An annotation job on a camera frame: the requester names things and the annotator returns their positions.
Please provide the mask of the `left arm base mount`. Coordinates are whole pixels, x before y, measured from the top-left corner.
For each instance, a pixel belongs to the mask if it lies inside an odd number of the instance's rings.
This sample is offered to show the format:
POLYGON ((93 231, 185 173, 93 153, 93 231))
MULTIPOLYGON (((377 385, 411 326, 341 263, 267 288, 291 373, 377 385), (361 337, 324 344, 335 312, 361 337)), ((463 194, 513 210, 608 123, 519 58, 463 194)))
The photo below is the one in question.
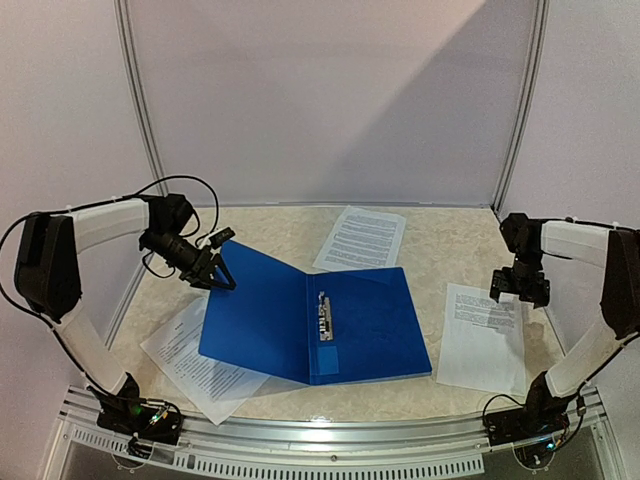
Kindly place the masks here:
POLYGON ((178 444, 184 422, 180 409, 169 401, 143 398, 130 373, 115 394, 93 383, 87 390, 100 404, 98 427, 141 440, 178 444))

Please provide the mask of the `metal folder clip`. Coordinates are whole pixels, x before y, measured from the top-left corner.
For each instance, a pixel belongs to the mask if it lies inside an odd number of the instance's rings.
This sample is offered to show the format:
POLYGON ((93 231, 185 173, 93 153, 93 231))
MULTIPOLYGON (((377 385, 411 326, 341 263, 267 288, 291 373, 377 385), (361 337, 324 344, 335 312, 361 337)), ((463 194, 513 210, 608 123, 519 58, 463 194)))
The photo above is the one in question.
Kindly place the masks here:
POLYGON ((317 329, 321 342, 329 342, 334 339, 331 302, 324 291, 320 291, 318 294, 317 329))

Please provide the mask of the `blue plastic folder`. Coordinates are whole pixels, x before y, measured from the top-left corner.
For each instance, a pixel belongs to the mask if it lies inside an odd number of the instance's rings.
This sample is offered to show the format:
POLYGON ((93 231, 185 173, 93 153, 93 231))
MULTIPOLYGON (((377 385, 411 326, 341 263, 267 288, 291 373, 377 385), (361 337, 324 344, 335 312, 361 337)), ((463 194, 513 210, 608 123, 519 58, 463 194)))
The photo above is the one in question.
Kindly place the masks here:
POLYGON ((236 286, 211 291, 201 355, 313 386, 431 374, 402 268, 310 274, 234 241, 222 258, 236 286))

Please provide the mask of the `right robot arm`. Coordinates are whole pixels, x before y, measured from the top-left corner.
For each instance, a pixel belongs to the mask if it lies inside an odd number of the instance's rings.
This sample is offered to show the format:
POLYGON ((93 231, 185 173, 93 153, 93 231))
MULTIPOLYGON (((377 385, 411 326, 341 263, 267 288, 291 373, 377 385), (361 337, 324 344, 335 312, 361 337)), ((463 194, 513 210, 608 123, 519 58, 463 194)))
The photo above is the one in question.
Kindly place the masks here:
POLYGON ((489 296, 517 297, 578 321, 562 360, 531 384, 517 427, 537 436, 581 388, 639 334, 639 232, 577 218, 511 213, 499 226, 511 266, 492 274, 489 296))

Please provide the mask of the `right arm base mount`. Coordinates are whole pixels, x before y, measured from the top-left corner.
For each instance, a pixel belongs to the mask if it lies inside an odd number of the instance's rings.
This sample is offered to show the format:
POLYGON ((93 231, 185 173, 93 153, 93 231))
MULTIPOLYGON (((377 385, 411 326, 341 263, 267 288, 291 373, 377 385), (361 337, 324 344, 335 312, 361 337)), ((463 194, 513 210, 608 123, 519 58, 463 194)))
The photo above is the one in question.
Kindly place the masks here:
POLYGON ((482 424, 491 446, 548 436, 547 451, 563 448, 582 427, 586 403, 581 390, 567 397, 555 397, 545 383, 533 382, 524 403, 506 394, 491 397, 482 410, 482 424), (513 401, 517 407, 488 412, 498 398, 513 401))

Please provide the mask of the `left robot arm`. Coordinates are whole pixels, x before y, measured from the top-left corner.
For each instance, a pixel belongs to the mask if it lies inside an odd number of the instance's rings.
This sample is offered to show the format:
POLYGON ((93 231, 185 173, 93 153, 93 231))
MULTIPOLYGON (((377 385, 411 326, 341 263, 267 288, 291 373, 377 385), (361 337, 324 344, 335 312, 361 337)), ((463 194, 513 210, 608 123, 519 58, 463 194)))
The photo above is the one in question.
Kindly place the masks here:
POLYGON ((127 235, 164 259, 182 281, 202 290, 236 286, 219 252, 235 235, 214 230, 200 246, 182 232, 195 210, 185 196, 134 194, 67 210, 32 212, 18 220, 22 234, 14 270, 23 311, 42 320, 85 378, 102 395, 117 396, 130 377, 104 345, 82 304, 79 255, 127 235))

